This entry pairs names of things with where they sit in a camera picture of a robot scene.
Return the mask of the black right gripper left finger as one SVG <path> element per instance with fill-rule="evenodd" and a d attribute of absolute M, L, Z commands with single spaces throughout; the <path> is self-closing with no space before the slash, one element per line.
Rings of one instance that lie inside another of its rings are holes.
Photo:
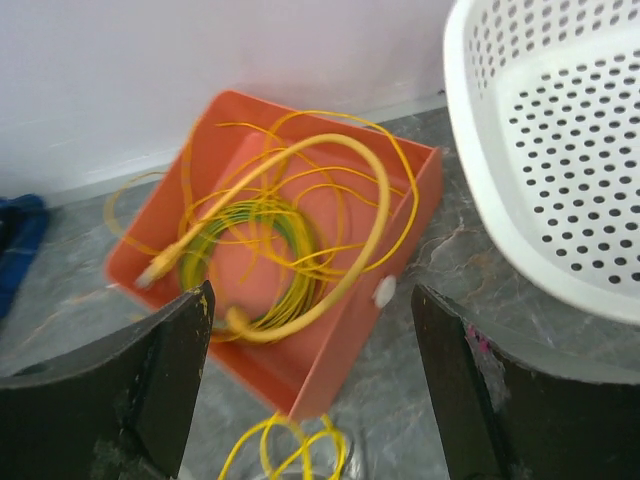
<path fill-rule="evenodd" d="M 213 324 L 209 282 L 1 380 L 4 479 L 176 479 Z"/>

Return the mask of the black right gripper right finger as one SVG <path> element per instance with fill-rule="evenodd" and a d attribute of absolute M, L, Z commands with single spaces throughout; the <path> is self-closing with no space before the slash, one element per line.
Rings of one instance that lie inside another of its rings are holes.
<path fill-rule="evenodd" d="M 485 320 L 431 287 L 411 297 L 452 479 L 636 479 L 639 374 Z"/>

